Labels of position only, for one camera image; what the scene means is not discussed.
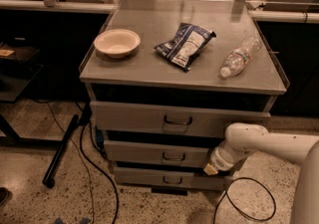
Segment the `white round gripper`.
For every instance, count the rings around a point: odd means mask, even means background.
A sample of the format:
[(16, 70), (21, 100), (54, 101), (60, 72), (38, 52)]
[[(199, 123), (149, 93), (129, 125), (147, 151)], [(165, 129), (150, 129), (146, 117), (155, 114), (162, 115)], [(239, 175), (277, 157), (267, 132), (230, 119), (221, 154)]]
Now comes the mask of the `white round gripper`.
[(230, 170), (237, 162), (247, 158), (253, 150), (229, 141), (223, 141), (211, 153), (203, 171), (207, 175), (216, 175), (219, 171)]

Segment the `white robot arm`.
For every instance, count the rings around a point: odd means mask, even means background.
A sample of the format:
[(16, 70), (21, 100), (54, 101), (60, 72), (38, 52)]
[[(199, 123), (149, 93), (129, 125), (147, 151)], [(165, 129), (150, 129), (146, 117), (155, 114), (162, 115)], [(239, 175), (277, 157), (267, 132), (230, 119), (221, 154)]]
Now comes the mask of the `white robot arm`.
[(319, 136), (275, 133), (259, 124), (233, 123), (203, 170), (207, 175), (227, 171), (255, 151), (301, 166), (290, 224), (319, 224)]

